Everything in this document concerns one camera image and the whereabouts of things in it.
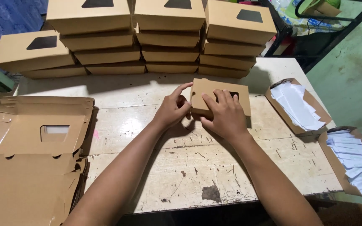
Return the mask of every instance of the kraft paper box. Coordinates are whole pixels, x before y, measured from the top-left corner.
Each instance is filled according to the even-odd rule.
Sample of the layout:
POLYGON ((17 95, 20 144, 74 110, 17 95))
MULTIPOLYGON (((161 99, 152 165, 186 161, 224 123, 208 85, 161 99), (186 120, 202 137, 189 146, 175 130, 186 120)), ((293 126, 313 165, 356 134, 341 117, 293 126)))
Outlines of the kraft paper box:
POLYGON ((195 47, 199 42, 198 31, 141 31, 136 25, 136 36, 144 45, 160 45, 172 47, 195 47))
POLYGON ((224 68, 213 65, 199 64, 198 74, 213 75, 226 78, 244 78, 249 74, 249 70, 224 68))
POLYGON ((57 68, 47 68, 29 72, 21 72, 26 78, 62 78, 70 76, 85 76, 87 75, 83 65, 70 65, 57 68))
POLYGON ((54 30, 3 35, 0 39, 0 68, 25 72, 75 64, 71 51, 54 30))
POLYGON ((0 225, 64 222, 84 177, 80 146, 93 105, 86 97, 1 99, 0 225))
POLYGON ((131 27, 127 0, 49 0, 46 19, 62 35, 131 27))
POLYGON ((277 33, 267 7, 209 0, 205 15, 209 39, 263 45, 277 33))
POLYGON ((204 54, 257 56, 265 48, 265 45, 255 45, 217 39, 202 39, 202 50, 204 54))
POLYGON ((142 55, 146 62, 195 62, 199 49, 143 46, 142 55))
MULTIPOLYGON (((293 131, 294 134, 303 134, 306 133, 304 129, 302 129, 299 126, 296 126, 293 124, 293 121, 290 119, 289 115, 284 111, 283 107, 277 102, 277 100, 272 98, 271 89, 282 84, 285 82, 290 81, 291 84, 295 85, 301 85, 296 79, 294 78, 287 78, 283 79, 273 85, 271 85, 268 90, 265 93, 265 97, 269 100, 269 102, 272 104, 272 106, 276 109, 276 111, 279 113, 279 115, 282 117, 282 119, 286 122, 286 124, 290 127, 291 131, 293 131)), ((311 95, 307 89, 305 89, 303 100, 305 100, 309 105, 311 105, 316 110, 316 114, 321 117, 319 121, 325 122, 325 125, 321 127, 320 129, 324 128, 328 123, 332 121, 332 118, 329 116, 329 114, 326 112, 326 110, 322 107, 322 105, 315 99, 313 95, 311 95)))
POLYGON ((140 59, 140 47, 125 47, 115 49, 84 50, 74 53, 83 65, 109 64, 140 59))
POLYGON ((217 100, 213 90, 228 90, 232 96, 238 95, 240 105, 243 107, 245 116, 251 116, 251 106, 249 105, 248 86, 210 81, 206 78, 194 78, 194 85, 191 87, 191 112, 213 118, 213 112, 209 109, 202 98, 204 92, 213 100, 217 100))
POLYGON ((135 17, 142 31, 199 31, 205 11, 201 0, 137 0, 135 17))
POLYGON ((333 150, 326 144, 326 140, 328 139, 328 135, 327 135, 328 132, 347 130, 347 129, 351 130, 350 134, 354 135, 355 138, 361 139, 361 142, 362 142, 362 134, 357 129, 357 127, 340 126, 340 127, 336 127, 336 128, 323 132, 318 137, 318 143, 321 146, 322 151, 324 152, 326 158, 328 159, 329 164, 331 165, 333 171, 335 172, 335 175, 336 175, 337 179, 339 180, 339 183, 340 183, 341 187, 343 188, 344 192, 349 195, 362 196, 360 191, 357 189, 357 187, 350 184, 350 182, 348 181, 348 177, 345 174, 346 169, 341 164, 339 159, 336 157, 333 150))
POLYGON ((256 64, 256 58, 201 54, 199 57, 199 63, 248 71, 256 64))
POLYGON ((143 74, 145 73, 145 61, 128 61, 113 64, 86 65, 86 69, 94 75, 98 74, 143 74))
POLYGON ((198 69, 196 62, 147 62, 146 69, 148 72, 157 73, 195 73, 198 69))
POLYGON ((61 42, 71 51, 132 46, 133 31, 110 31, 82 35, 61 35, 61 42))

